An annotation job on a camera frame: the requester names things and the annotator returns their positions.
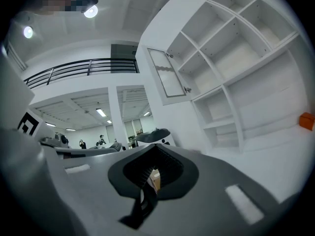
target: ceiling light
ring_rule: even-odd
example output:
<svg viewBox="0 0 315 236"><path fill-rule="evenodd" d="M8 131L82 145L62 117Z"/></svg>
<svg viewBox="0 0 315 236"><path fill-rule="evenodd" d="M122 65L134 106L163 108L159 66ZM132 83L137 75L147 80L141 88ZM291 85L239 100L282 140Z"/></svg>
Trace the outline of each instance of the ceiling light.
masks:
<svg viewBox="0 0 315 236"><path fill-rule="evenodd" d="M104 114L104 112L102 111L102 109L97 108L96 111L97 111L102 117L106 117L106 114Z"/></svg>
<svg viewBox="0 0 315 236"><path fill-rule="evenodd" d="M25 38L31 38L33 36L33 29L29 26L24 28L24 36Z"/></svg>
<svg viewBox="0 0 315 236"><path fill-rule="evenodd" d="M87 18L93 18L97 15L98 8L96 5L93 5L90 9L88 9L86 12L84 12L84 16Z"/></svg>
<svg viewBox="0 0 315 236"><path fill-rule="evenodd" d="M56 125L50 124L50 123L46 123L48 126L52 126L52 127L56 127Z"/></svg>

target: ceiling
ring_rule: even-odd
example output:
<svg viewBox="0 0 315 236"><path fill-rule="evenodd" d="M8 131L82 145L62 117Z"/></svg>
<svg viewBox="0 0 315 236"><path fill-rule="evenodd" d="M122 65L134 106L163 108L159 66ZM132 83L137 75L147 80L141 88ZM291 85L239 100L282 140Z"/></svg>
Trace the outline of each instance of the ceiling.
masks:
<svg viewBox="0 0 315 236"><path fill-rule="evenodd" d="M81 12L56 12L49 16L21 12L12 20L9 41L23 62L58 46L79 41L138 42L146 26L168 1L99 0L98 14L92 19ZM25 26L33 28L31 39L23 36Z"/></svg>
<svg viewBox="0 0 315 236"><path fill-rule="evenodd" d="M132 89L118 91L118 100L123 121L133 120L146 112L150 112L145 90ZM106 114L102 117L97 108ZM111 120L108 94L86 95L80 97L63 96L55 103L30 108L45 122L56 125L57 128L73 128L76 130L110 125Z"/></svg>

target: black metal railing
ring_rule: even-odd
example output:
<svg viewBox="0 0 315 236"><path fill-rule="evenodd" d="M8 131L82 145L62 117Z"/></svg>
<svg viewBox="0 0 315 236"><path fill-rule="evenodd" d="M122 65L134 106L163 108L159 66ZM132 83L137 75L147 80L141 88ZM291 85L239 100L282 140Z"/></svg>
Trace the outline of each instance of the black metal railing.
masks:
<svg viewBox="0 0 315 236"><path fill-rule="evenodd" d="M99 73L139 73L135 59L86 59L49 68L25 79L31 89L66 77Z"/></svg>

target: cabinet door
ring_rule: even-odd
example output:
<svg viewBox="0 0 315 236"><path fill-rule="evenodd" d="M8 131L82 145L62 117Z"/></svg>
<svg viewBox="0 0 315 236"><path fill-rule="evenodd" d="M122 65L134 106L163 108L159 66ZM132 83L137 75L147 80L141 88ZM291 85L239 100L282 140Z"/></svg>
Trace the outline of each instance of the cabinet door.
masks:
<svg viewBox="0 0 315 236"><path fill-rule="evenodd" d="M147 60L163 105L191 100L165 51L146 47Z"/></svg>

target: white pillar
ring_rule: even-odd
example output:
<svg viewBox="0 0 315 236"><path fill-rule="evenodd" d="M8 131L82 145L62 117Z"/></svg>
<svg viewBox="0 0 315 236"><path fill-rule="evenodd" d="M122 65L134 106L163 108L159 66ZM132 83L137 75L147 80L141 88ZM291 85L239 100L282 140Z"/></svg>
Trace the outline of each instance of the white pillar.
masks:
<svg viewBox="0 0 315 236"><path fill-rule="evenodd" d="M126 149L129 149L128 140L127 140L127 132L126 132L125 125L120 114L116 86L110 86L108 88L108 99L109 99L110 115L112 117L115 138L118 143L121 143L123 146L126 147Z"/></svg>

